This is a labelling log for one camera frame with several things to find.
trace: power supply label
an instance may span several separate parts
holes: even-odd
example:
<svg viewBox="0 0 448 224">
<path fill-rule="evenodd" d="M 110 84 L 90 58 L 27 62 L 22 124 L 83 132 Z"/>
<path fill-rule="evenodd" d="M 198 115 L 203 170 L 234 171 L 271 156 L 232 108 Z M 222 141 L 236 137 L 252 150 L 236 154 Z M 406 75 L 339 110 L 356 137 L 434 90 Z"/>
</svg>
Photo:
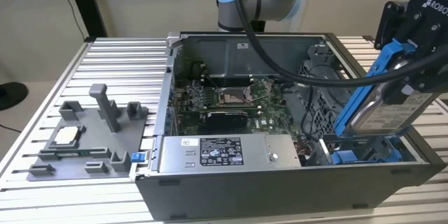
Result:
<svg viewBox="0 0 448 224">
<path fill-rule="evenodd" d="M 243 147 L 239 137 L 202 138 L 202 165 L 244 165 Z"/>
</svg>

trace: aluminum extrusion table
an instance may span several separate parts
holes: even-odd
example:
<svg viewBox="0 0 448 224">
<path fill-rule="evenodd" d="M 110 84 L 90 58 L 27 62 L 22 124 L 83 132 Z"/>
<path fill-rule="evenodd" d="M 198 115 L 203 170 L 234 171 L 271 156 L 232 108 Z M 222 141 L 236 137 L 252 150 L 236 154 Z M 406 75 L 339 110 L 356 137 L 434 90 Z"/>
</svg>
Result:
<svg viewBox="0 0 448 224">
<path fill-rule="evenodd" d="M 363 37 L 339 39 L 368 70 L 379 55 L 372 42 Z M 0 163 L 0 221 L 46 224 L 154 222 L 128 178 L 46 182 L 28 182 L 26 178 L 27 169 L 60 120 L 59 106 L 66 100 L 79 100 L 83 107 L 94 107 L 95 100 L 88 95 L 94 83 L 108 85 L 108 97 L 119 106 L 140 101 L 150 108 L 142 150 L 151 148 L 166 50 L 164 39 L 104 38 L 83 45 Z M 439 99 L 414 126 L 448 163 L 448 107 Z M 375 209 L 195 223 L 318 222 L 448 223 L 448 168 L 424 185 L 399 190 Z"/>
</svg>

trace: metal frame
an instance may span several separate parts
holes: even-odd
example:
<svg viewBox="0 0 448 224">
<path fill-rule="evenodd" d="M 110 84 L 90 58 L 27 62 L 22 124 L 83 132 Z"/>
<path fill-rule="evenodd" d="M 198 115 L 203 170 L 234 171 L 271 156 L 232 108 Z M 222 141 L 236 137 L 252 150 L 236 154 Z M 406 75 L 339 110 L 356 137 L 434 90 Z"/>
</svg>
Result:
<svg viewBox="0 0 448 224">
<path fill-rule="evenodd" d="M 226 37 L 242 37 L 247 40 L 244 33 L 182 33 L 183 38 L 186 36 L 222 36 Z M 344 62 L 344 66 L 352 67 L 355 78 L 360 77 L 364 69 L 356 62 L 354 56 L 350 54 L 343 44 L 339 42 L 336 36 L 331 33 L 264 33 L 259 35 L 264 36 L 287 36 L 287 37 L 320 37 L 334 45 L 336 49 L 336 56 L 339 60 Z M 156 119 L 156 123 L 164 125 L 163 105 L 160 106 L 160 113 Z M 314 167 L 296 167 L 294 165 L 282 167 L 275 172 L 272 167 L 214 167 L 203 169 L 199 163 L 198 168 L 180 168 L 182 162 L 187 162 L 187 159 L 182 159 L 182 152 L 186 151 L 178 144 L 182 137 L 171 137 L 170 143 L 158 144 L 154 146 L 154 156 L 159 156 L 159 159 L 148 164 L 148 170 L 144 177 L 136 179 L 136 185 L 142 193 L 143 199 L 148 205 L 152 216 L 158 220 L 178 220 L 178 219 L 195 219 L 195 218 L 219 218 L 244 215 L 284 215 L 295 214 L 299 212 L 314 211 L 335 211 L 342 209 L 358 209 L 376 207 L 398 190 L 408 186 L 418 186 L 424 183 L 435 174 L 438 174 L 446 167 L 444 161 L 436 155 L 436 152 L 431 149 L 419 135 L 415 137 L 406 136 L 408 147 L 412 153 L 420 155 L 415 158 L 415 162 L 400 163 L 382 163 L 382 164 L 358 164 L 358 165 L 339 165 L 339 166 L 314 166 Z M 171 149 L 176 153 L 176 157 L 171 156 L 171 152 L 164 150 Z M 192 147 L 188 150 L 195 150 L 200 153 L 198 147 Z M 194 162 L 195 157 L 187 157 L 188 162 Z M 175 166 L 178 170 L 159 170 L 154 171 L 154 167 L 170 167 Z M 340 190 L 328 191 L 320 186 L 314 186 L 316 183 L 322 183 L 323 178 L 335 178 L 331 182 L 332 188 Z M 379 186 L 382 181 L 391 183 Z M 299 188 L 307 188 L 307 192 L 299 193 L 298 191 L 286 191 L 286 188 L 272 187 L 272 185 L 280 185 L 288 188 L 292 185 Z M 359 188 L 356 196 L 363 200 L 356 199 L 355 195 L 346 192 L 347 188 Z M 270 191 L 268 194 L 260 195 L 260 191 Z M 314 197 L 312 195 L 328 194 L 328 201 L 339 199 L 338 207 L 332 204 L 324 204 L 322 202 L 322 196 Z M 303 196 L 307 201 L 298 201 L 298 198 Z M 239 208 L 234 209 L 232 202 L 240 202 Z M 256 202 L 246 199 L 258 198 L 262 202 L 276 202 L 282 199 L 282 202 L 276 204 L 258 204 Z"/>
<path fill-rule="evenodd" d="M 96 0 L 75 0 L 91 37 L 108 37 Z"/>
<path fill-rule="evenodd" d="M 366 41 L 362 36 L 339 37 L 344 48 L 354 54 L 359 64 L 367 70 L 372 64 L 372 57 L 376 54 L 372 43 Z M 0 169 L 10 166 L 8 171 L 24 168 L 27 163 L 12 161 L 12 158 L 23 154 L 34 154 L 42 140 L 47 139 L 50 132 L 55 127 L 55 105 L 60 95 L 67 99 L 76 99 L 82 95 L 82 83 L 91 83 L 94 79 L 102 76 L 94 73 L 111 72 L 111 82 L 115 84 L 110 88 L 115 95 L 123 96 L 122 99 L 139 100 L 147 99 L 154 94 L 154 89 L 144 88 L 142 81 L 150 79 L 146 75 L 131 76 L 131 68 L 138 71 L 144 70 L 146 64 L 136 62 L 132 53 L 135 51 L 128 47 L 138 46 L 138 41 L 148 39 L 107 39 L 108 43 L 116 40 L 116 48 L 110 52 L 128 54 L 127 56 L 114 57 L 116 65 L 107 62 L 92 64 L 92 60 L 100 58 L 87 58 L 91 63 L 82 64 L 83 50 L 76 54 L 70 63 L 70 67 L 63 73 L 55 88 L 47 96 L 28 126 L 24 129 L 8 156 L 0 163 Z M 106 40 L 96 41 L 98 46 L 110 47 Z M 128 77 L 118 76 L 118 71 L 127 72 Z M 438 152 L 444 162 L 448 163 L 448 116 L 434 103 L 427 109 L 423 116 L 414 123 L 415 130 L 410 134 L 420 134 L 431 148 Z M 142 144 L 142 150 L 152 148 L 152 139 L 148 137 L 152 131 L 152 118 L 148 118 L 148 127 L 146 138 Z M 130 179 L 84 179 L 63 180 L 59 182 L 27 182 L 23 181 L 26 173 L 3 174 L 0 178 L 0 221 L 20 221 L 20 223 L 130 223 L 130 222 L 152 222 L 154 218 L 148 212 L 146 203 L 142 200 L 140 193 Z M 244 219 L 211 220 L 207 223 L 214 224 L 268 224 L 268 223 L 446 223 L 448 220 L 448 168 L 438 174 L 427 183 L 419 187 L 403 188 L 394 194 L 375 209 L 358 209 L 351 211 L 319 212 L 300 215 L 254 217 Z"/>
</svg>

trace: motherboard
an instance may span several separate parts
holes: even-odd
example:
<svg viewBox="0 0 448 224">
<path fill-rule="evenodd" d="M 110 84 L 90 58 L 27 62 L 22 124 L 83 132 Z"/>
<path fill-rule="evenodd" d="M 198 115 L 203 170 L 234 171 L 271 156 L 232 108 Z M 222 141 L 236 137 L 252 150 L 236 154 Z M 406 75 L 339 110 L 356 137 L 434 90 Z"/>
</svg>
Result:
<svg viewBox="0 0 448 224">
<path fill-rule="evenodd" d="M 282 84 L 266 78 L 211 78 L 176 85 L 179 135 L 299 135 L 283 99 Z"/>
</svg>

